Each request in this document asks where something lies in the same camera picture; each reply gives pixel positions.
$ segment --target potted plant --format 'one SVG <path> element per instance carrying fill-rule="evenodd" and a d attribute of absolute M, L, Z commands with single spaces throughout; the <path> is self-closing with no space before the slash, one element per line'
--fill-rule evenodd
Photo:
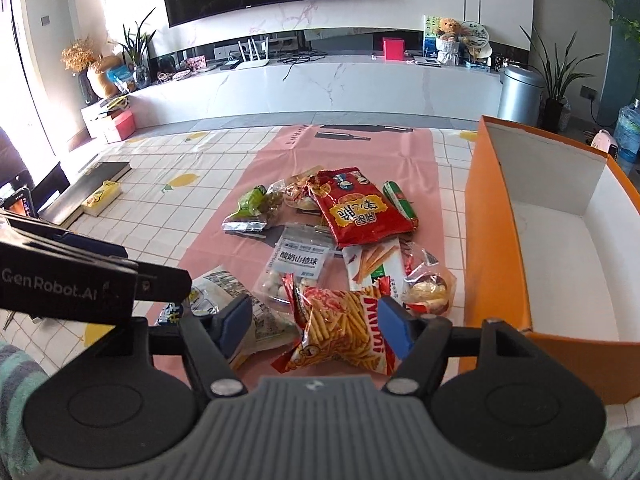
<path fill-rule="evenodd" d="M 66 69 L 71 70 L 74 73 L 74 77 L 78 78 L 85 104 L 92 105 L 97 103 L 98 96 L 91 88 L 86 73 L 91 63 L 95 61 L 94 46 L 91 40 L 89 38 L 75 40 L 69 48 L 62 51 L 61 61 L 65 64 Z"/>
<path fill-rule="evenodd" d="M 542 116 L 542 126 L 543 130 L 548 132 L 557 133 L 558 125 L 560 122 L 560 115 L 562 114 L 562 108 L 564 103 L 562 99 L 564 98 L 564 94 L 569 85 L 576 81 L 577 79 L 582 79 L 586 77 L 593 77 L 593 74 L 585 74 L 581 72 L 576 72 L 575 70 L 578 66 L 587 61 L 588 59 L 593 59 L 595 57 L 603 56 L 603 53 L 592 54 L 591 56 L 583 57 L 579 59 L 574 57 L 572 60 L 569 60 L 569 53 L 571 52 L 572 46 L 574 46 L 575 37 L 578 35 L 577 32 L 574 32 L 574 35 L 564 50 L 564 59 L 560 59 L 558 55 L 558 44 L 556 43 L 555 48 L 555 59 L 552 62 L 549 57 L 549 53 L 546 49 L 544 41 L 540 37 L 540 34 L 536 30 L 536 27 L 533 27 L 534 37 L 538 38 L 540 45 L 542 46 L 542 52 L 544 57 L 540 53 L 540 51 L 536 48 L 533 38 L 527 33 L 524 28 L 520 27 L 521 30 L 525 33 L 527 39 L 531 44 L 531 49 L 534 51 L 540 61 L 542 62 L 543 71 L 540 72 L 545 78 L 546 85 L 546 102 L 545 102 L 545 110 Z"/>
<path fill-rule="evenodd" d="M 155 9 L 152 9 L 140 24 L 136 22 L 138 30 L 135 33 L 133 33 L 130 28 L 126 29 L 124 25 L 122 26 L 124 43 L 119 43 L 119 45 L 123 48 L 124 52 L 127 53 L 129 59 L 133 63 L 133 78 L 136 81 L 138 89 L 146 88 L 151 84 L 149 69 L 145 65 L 144 61 L 145 54 L 148 53 L 149 44 L 154 38 L 156 31 L 154 30 L 152 33 L 142 32 L 142 27 L 154 10 Z"/>

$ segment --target red snack bag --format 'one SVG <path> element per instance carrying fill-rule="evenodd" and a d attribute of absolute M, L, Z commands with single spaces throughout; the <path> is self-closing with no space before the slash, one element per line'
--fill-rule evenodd
<path fill-rule="evenodd" d="M 358 168 L 320 171 L 309 179 L 308 189 L 340 249 L 414 230 Z"/>
<path fill-rule="evenodd" d="M 396 357 L 378 327 L 380 292 L 375 285 L 356 292 L 296 285 L 284 277 L 302 339 L 272 364 L 280 373 L 339 358 L 371 372 L 391 375 Z"/>

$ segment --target small heater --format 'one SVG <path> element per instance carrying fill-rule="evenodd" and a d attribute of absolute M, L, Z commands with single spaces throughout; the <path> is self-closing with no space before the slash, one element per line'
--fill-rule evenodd
<path fill-rule="evenodd" d="M 593 137 L 591 147 L 601 152 L 609 153 L 613 160 L 618 160 L 618 143 L 607 130 L 600 130 Z"/>

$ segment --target pink table mat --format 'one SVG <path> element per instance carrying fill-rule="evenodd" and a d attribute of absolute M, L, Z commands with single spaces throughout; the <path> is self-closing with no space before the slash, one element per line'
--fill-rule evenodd
<path fill-rule="evenodd" d="M 318 132 L 336 132 L 364 139 L 317 138 Z M 420 219 L 420 228 L 415 233 L 414 240 L 439 260 L 444 261 L 444 229 L 438 167 L 430 130 L 416 128 L 410 132 L 352 132 L 320 126 L 286 126 L 256 155 L 238 184 L 187 250 L 180 261 L 180 267 L 188 270 L 192 278 L 196 278 L 219 265 L 224 265 L 226 270 L 251 291 L 273 248 L 258 240 L 225 234 L 221 229 L 222 221 L 236 211 L 238 199 L 253 187 L 268 187 L 273 182 L 318 165 L 328 170 L 356 166 L 378 188 L 387 180 L 395 181 L 412 202 Z M 286 208 L 280 222 L 288 221 L 309 223 L 310 218 Z M 344 262 L 340 258 L 334 258 L 330 265 L 329 286 L 345 290 L 348 277 Z M 149 310 L 147 319 L 150 323 L 156 322 L 161 308 L 162 305 L 155 304 Z M 238 375 L 249 389 L 255 388 L 261 376 L 278 375 L 271 367 L 271 361 L 285 350 L 286 348 L 281 348 L 252 356 L 240 368 Z M 154 363 L 158 369 L 186 382 L 179 357 L 158 356 Z M 341 362 L 325 362 L 290 372 L 296 376 L 366 373 Z M 372 374 L 372 377 L 376 384 L 382 384 L 385 380 L 383 376 L 376 374 Z"/>

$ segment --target wall outlet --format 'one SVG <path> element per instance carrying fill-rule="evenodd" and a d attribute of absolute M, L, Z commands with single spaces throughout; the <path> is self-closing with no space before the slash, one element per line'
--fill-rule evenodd
<path fill-rule="evenodd" d="M 584 97 L 589 101 L 595 101 L 596 95 L 598 95 L 598 93 L 593 88 L 589 88 L 588 86 L 582 86 L 582 88 L 580 88 L 580 97 Z"/>

